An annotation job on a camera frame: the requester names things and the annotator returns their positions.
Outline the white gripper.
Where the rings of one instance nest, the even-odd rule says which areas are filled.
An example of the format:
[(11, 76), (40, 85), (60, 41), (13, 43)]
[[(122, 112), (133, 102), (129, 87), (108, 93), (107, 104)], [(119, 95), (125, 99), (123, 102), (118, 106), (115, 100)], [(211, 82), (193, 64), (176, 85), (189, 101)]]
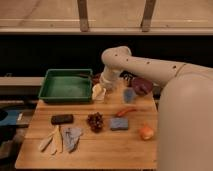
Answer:
[(119, 70), (105, 68), (100, 76), (100, 84), (95, 84), (92, 88), (92, 99), (102, 101), (105, 98), (106, 90), (110, 91), (116, 87), (116, 82), (120, 76)]

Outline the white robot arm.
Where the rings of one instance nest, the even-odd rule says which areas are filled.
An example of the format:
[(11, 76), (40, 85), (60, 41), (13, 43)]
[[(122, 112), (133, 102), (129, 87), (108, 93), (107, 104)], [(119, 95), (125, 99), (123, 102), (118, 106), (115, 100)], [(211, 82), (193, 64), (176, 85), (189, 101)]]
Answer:
[(213, 171), (213, 68), (134, 57), (126, 46), (101, 54), (101, 86), (112, 90), (124, 71), (162, 88), (157, 171)]

